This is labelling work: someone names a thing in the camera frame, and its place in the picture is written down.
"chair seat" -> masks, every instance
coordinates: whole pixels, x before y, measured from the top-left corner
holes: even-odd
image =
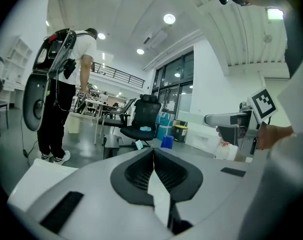
[[[125,125],[123,124],[122,121],[120,120],[115,120],[115,119],[111,119],[111,118],[105,118],[105,122],[103,123],[103,117],[101,117],[98,121],[99,125],[104,125],[104,126],[113,126],[113,127],[124,127]]]
[[[120,129],[120,132],[125,136],[141,141],[151,141],[155,137],[155,131],[143,131],[136,129],[134,126],[127,126]]]

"railing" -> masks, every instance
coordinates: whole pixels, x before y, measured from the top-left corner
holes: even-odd
[[[97,74],[101,74],[106,77],[114,78],[119,81],[128,83],[133,86],[143,88],[145,80],[140,79],[131,74],[125,73],[118,69],[112,68],[110,66],[102,65],[100,63],[93,62],[91,64],[91,71]]]

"black and white square tag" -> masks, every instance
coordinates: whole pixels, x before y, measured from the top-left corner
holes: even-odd
[[[249,97],[249,102],[255,111],[259,123],[262,123],[277,112],[277,107],[265,88]]]

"ceiling light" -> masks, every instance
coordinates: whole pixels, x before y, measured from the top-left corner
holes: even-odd
[[[106,38],[106,36],[103,33],[99,33],[98,34],[99,39],[104,40]]]
[[[283,20],[284,12],[276,8],[269,8],[267,9],[267,16],[269,20]]]
[[[174,15],[172,14],[166,14],[163,17],[163,20],[167,23],[167,24],[173,24],[176,21],[176,18]]]
[[[138,50],[137,50],[137,53],[140,54],[140,55],[143,55],[145,52],[144,52],[143,49],[138,49]]]

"black hair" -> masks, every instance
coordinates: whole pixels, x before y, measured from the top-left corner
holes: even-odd
[[[97,30],[94,28],[87,28],[85,31],[89,32],[90,34],[93,35],[93,38],[97,39],[98,33]]]

